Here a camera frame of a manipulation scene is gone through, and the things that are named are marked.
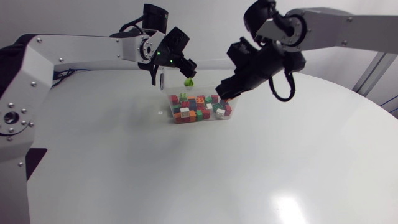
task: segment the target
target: red cube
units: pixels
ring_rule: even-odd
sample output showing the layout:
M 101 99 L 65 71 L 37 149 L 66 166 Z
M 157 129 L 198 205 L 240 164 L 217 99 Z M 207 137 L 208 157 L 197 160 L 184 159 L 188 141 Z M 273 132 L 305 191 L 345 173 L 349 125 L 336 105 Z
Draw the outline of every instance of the red cube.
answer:
M 210 118 L 210 110 L 202 110 L 203 113 L 203 119 L 209 119 Z
M 189 107 L 189 101 L 183 101 L 181 102 L 181 108 L 188 108 Z
M 232 109 L 230 105 L 225 105 L 225 116 L 231 115 Z
M 218 103 L 218 95 L 212 95 L 211 99 L 213 100 L 213 103 Z
M 180 101 L 178 100 L 178 96 L 177 95 L 171 95 L 170 97 L 171 97 L 173 105 L 177 105 L 177 104 L 180 103 Z

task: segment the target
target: green object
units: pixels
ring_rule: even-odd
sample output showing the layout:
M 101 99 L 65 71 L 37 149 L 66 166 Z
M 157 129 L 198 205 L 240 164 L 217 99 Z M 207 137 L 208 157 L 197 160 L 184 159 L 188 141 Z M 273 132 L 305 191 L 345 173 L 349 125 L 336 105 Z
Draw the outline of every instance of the green object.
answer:
M 187 78 L 184 82 L 185 86 L 193 86 L 193 80 L 192 78 Z
M 205 98 L 205 104 L 208 104 L 208 103 L 211 103 L 211 102 L 213 102 L 213 99 L 211 99 L 211 96 L 207 96 Z
M 203 113 L 201 110 L 197 110 L 197 121 L 202 121 L 203 120 Z
M 215 113 L 217 111 L 217 109 L 224 109 L 224 106 L 221 105 L 221 103 L 215 103 L 213 104 L 213 112 Z
M 180 102 L 186 101 L 187 100 L 187 94 L 186 93 L 180 93 Z

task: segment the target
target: white wall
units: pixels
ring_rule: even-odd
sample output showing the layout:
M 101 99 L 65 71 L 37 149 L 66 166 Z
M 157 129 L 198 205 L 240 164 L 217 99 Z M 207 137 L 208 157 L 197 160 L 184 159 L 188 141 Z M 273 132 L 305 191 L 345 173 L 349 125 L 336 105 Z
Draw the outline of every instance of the white wall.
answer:
M 139 17 L 144 3 L 152 3 L 169 11 L 168 30 L 178 26 L 191 37 L 185 55 L 198 62 L 199 68 L 232 68 L 226 51 L 241 36 L 250 39 L 243 14 L 254 1 L 2 0 L 0 47 L 12 44 L 26 33 L 109 36 L 124 23 Z M 333 7 L 353 14 L 398 14 L 396 0 L 277 1 L 277 8 L 283 14 L 300 7 Z M 352 88 L 375 54 L 342 48 L 308 51 L 304 53 L 307 66 L 303 73 Z M 395 63 L 390 71 L 397 69 Z M 386 84 L 397 83 L 386 79 Z M 371 94 L 377 102 L 398 94 L 395 88 L 378 88 L 379 91 Z

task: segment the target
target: cable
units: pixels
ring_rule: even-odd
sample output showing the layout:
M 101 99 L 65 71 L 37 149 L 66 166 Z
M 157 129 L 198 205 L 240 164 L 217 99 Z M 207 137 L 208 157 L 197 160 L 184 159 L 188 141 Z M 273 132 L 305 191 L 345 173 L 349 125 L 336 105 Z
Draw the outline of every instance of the cable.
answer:
M 62 81 L 64 81 L 64 79 L 66 79 L 69 76 L 73 75 L 77 71 L 90 71 L 90 70 L 89 69 L 72 69 L 72 68 L 69 68 L 68 70 L 65 70 L 65 71 L 59 71 L 59 72 L 54 71 L 53 80 L 59 80 L 59 81 L 57 83 L 54 83 L 51 86 L 51 89 L 56 87 L 57 85 L 59 85 Z
M 276 93 L 275 88 L 274 88 L 274 81 L 272 80 L 272 77 L 269 78 L 269 87 L 271 88 L 272 94 L 274 94 L 275 97 L 282 102 L 288 102 L 289 100 L 291 100 L 294 96 L 294 93 L 296 92 L 296 86 L 295 86 L 294 79 L 293 79 L 293 73 L 285 72 L 285 76 L 286 76 L 287 82 L 290 85 L 290 96 L 288 98 L 282 98 L 278 95 L 278 93 Z
M 129 28 L 129 27 L 131 27 L 131 26 L 134 26 L 135 28 L 137 28 L 137 29 L 139 30 L 139 32 L 140 32 L 141 34 L 143 34 L 144 31 L 143 31 L 140 27 L 137 26 L 137 23 L 138 23 L 138 22 L 141 22 L 141 21 L 143 21 L 143 20 L 144 20 L 144 16 L 141 16 L 140 18 L 138 18 L 138 19 L 136 19 L 136 20 L 134 20 L 134 21 L 131 21 L 131 22 L 127 23 L 127 24 L 124 24 L 124 25 L 119 29 L 119 32 L 124 32 L 127 28 Z
M 392 113 L 392 112 L 394 112 L 394 111 L 396 111 L 396 110 L 398 110 L 398 108 L 393 109 L 393 110 L 390 111 L 389 113 Z
M 383 104 L 382 104 L 382 105 L 380 105 L 380 106 L 383 106 L 383 105 L 385 105 L 386 103 L 390 102 L 391 100 L 393 100 L 393 99 L 395 99 L 395 98 L 397 98 L 397 97 L 398 97 L 398 95 L 396 95 L 395 97 L 391 98 L 390 100 L 387 100 L 385 103 L 383 103 Z

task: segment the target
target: colored block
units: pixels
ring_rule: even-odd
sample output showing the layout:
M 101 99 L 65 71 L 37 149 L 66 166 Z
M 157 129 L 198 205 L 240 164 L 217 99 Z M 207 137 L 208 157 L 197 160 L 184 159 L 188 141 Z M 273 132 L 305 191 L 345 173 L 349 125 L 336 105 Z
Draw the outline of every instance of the colored block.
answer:
M 232 108 L 230 105 L 225 105 L 225 116 L 231 115 Z
M 214 113 L 217 111 L 217 109 L 224 109 L 224 106 L 219 104 L 219 103 L 215 103 L 213 104 L 213 111 Z
M 177 124 L 182 123 L 181 113 L 175 113 L 175 114 L 174 114 L 174 121 L 175 121 Z
M 211 96 L 211 102 L 212 103 L 217 103 L 218 102 L 218 95 L 212 95 Z
M 223 119 L 225 116 L 225 110 L 218 108 L 216 111 L 216 118 Z
M 187 100 L 187 94 L 186 93 L 180 93 L 180 101 L 186 101 Z
M 225 102 L 225 100 L 220 99 L 220 104 L 225 106 L 225 105 L 229 105 L 229 103 Z
M 205 98 L 205 103 L 206 103 L 206 104 L 212 103 L 212 102 L 213 102 L 213 99 L 211 99 L 210 96 L 207 96 L 207 97 Z
M 181 108 L 181 118 L 189 118 L 189 108 Z
M 208 110 L 212 110 L 213 106 L 211 105 L 211 103 L 206 104 L 206 109 Z
M 177 95 L 171 95 L 170 98 L 172 100 L 173 105 L 177 105 L 180 103 Z
M 196 102 L 189 102 L 189 110 L 197 110 L 197 103 Z
M 181 105 L 180 105 L 180 104 L 173 105 L 173 106 L 172 106 L 172 111 L 173 111 L 173 113 L 179 113 L 179 112 L 180 112 L 180 108 L 181 108 Z
M 203 113 L 201 110 L 197 110 L 197 120 L 202 121 L 203 120 Z
M 189 102 L 188 102 L 188 101 L 182 101 L 182 102 L 181 102 L 181 107 L 182 107 L 182 108 L 184 108 L 184 107 L 189 107 Z
M 189 111 L 189 117 L 190 117 L 191 122 L 194 122 L 197 120 L 197 115 L 196 115 L 195 111 Z
M 209 119 L 210 118 L 210 110 L 202 110 L 203 113 L 203 119 Z

